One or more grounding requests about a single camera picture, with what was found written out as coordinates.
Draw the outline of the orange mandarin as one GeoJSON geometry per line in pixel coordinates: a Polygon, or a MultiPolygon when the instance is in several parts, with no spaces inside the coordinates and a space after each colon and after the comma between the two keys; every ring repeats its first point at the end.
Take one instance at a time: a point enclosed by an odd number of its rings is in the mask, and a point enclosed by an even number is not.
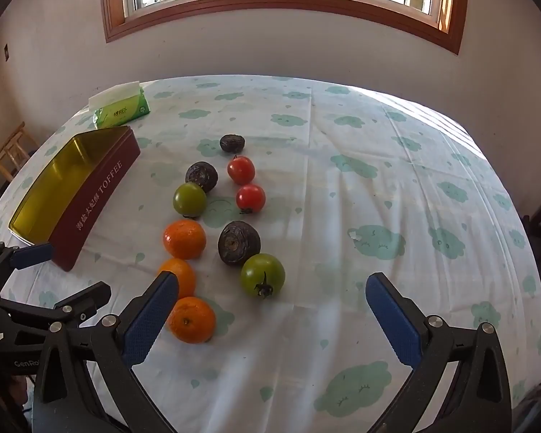
{"type": "Polygon", "coordinates": [[[167,318],[167,327],[174,337],[188,344],[200,344],[210,340],[216,324],[216,314],[211,306],[194,296],[177,301],[167,318]]]}
{"type": "Polygon", "coordinates": [[[190,260],[201,256],[207,237],[196,221],[181,219],[170,223],[163,231],[163,246],[176,258],[190,260]]]}
{"type": "Polygon", "coordinates": [[[177,277],[177,283],[179,284],[179,296],[177,298],[181,299],[194,295],[196,275],[188,262],[180,258],[170,258],[159,267],[157,274],[162,272],[171,272],[177,277]]]}

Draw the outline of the green tomato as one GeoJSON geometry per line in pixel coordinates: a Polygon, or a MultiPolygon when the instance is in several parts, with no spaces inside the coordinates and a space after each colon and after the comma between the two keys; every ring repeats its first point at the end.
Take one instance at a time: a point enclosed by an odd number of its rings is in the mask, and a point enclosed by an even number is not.
{"type": "Polygon", "coordinates": [[[175,191],[173,207],[181,216],[197,218],[207,207],[206,193],[195,183],[181,184],[175,191]]]}
{"type": "Polygon", "coordinates": [[[285,283],[285,270],[281,262],[267,253],[250,257],[240,273],[240,284],[251,296],[268,298],[276,296],[285,283]]]}

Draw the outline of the dark passion fruit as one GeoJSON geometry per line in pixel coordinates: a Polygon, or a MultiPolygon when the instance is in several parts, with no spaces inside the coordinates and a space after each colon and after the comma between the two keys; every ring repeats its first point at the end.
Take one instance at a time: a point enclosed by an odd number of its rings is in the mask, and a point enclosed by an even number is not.
{"type": "Polygon", "coordinates": [[[221,231],[218,253],[228,266],[242,266],[250,257],[261,251],[259,233],[248,223],[232,221],[221,231]]]}
{"type": "Polygon", "coordinates": [[[236,134],[226,134],[220,139],[220,148],[229,154],[239,154],[244,150],[245,139],[236,134]]]}
{"type": "Polygon", "coordinates": [[[185,182],[194,183],[204,193],[210,193],[217,186],[219,174],[216,168],[206,161],[197,161],[186,170],[185,182]]]}

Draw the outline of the red tomato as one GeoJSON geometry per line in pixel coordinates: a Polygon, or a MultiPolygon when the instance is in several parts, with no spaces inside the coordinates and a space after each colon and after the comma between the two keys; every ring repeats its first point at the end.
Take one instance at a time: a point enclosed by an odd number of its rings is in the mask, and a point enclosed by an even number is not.
{"type": "Polygon", "coordinates": [[[247,184],[238,189],[235,201],[242,214],[258,213],[265,206],[265,191],[258,185],[247,184]]]}
{"type": "Polygon", "coordinates": [[[229,178],[239,186],[251,183],[256,176],[254,163],[245,156],[234,157],[228,163],[226,172],[228,172],[229,178]]]}

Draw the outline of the red gold toffee tin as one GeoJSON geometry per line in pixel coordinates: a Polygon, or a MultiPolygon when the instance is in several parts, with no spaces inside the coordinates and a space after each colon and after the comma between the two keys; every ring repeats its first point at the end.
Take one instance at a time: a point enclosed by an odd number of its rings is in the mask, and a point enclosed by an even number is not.
{"type": "Polygon", "coordinates": [[[140,155],[129,126],[73,136],[41,171],[8,223],[25,244],[50,244],[69,272],[103,207],[140,155]]]}

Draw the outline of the wooden stool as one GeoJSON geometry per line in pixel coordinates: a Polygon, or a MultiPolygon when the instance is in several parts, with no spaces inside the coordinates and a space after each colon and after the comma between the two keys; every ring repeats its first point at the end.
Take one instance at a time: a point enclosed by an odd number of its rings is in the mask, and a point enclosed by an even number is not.
{"type": "Polygon", "coordinates": [[[39,143],[29,133],[25,123],[21,122],[0,147],[1,176],[11,183],[39,147],[39,143]]]}

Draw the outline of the green tissue pack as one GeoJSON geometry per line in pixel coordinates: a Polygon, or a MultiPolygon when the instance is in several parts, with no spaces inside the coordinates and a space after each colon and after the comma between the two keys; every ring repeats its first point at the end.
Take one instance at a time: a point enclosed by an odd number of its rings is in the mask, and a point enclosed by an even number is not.
{"type": "Polygon", "coordinates": [[[139,81],[113,86],[89,98],[89,112],[96,129],[121,126],[150,113],[139,81]]]}

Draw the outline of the cloud pattern tablecloth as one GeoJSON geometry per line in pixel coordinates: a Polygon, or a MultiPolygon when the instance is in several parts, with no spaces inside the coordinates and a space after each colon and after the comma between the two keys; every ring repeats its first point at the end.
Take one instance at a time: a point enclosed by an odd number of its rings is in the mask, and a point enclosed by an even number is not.
{"type": "Polygon", "coordinates": [[[218,171],[192,262],[217,317],[199,345],[162,331],[136,375],[181,432],[364,432],[408,377],[364,298],[384,273],[425,314],[491,323],[511,398],[541,382],[541,281],[510,195],[467,132],[434,110],[364,89],[285,77],[147,82],[133,122],[140,156],[93,226],[75,267],[12,275],[5,297],[52,307],[98,281],[120,312],[167,259],[165,228],[192,163],[218,171]],[[218,255],[239,218],[219,142],[245,140],[265,190],[249,217],[286,282],[247,295],[218,255]]]}

